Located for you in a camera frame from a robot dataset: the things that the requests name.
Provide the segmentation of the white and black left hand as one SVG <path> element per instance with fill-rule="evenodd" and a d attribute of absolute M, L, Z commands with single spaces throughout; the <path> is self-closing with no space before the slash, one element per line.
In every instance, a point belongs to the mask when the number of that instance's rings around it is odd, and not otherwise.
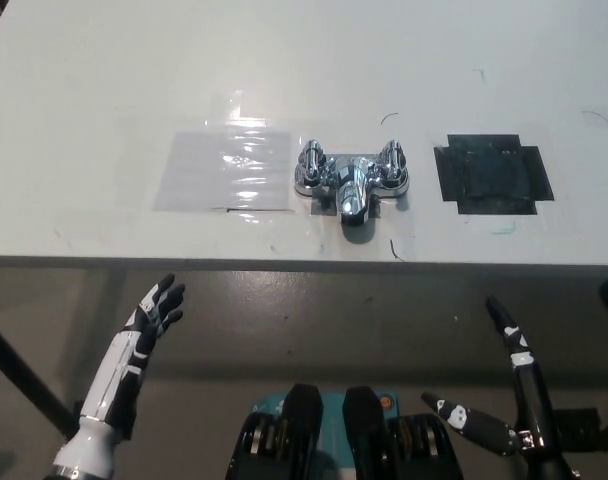
<path fill-rule="evenodd" d="M 168 274 L 140 300 L 111 341 L 86 399 L 81 418 L 109 425 L 120 440 L 132 438 L 137 399 L 157 341 L 183 316 L 185 285 Z"/>

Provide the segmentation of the black and white right hand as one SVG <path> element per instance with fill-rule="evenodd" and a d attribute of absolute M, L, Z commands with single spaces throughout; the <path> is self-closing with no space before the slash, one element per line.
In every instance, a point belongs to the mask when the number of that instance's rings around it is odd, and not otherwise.
<path fill-rule="evenodd" d="M 501 456 L 555 458 L 561 454 L 552 403 L 542 371 L 527 339 L 500 301 L 489 296 L 485 307 L 501 336 L 513 378 L 517 420 L 511 426 L 487 413 L 425 392 L 422 400 L 455 432 Z"/>

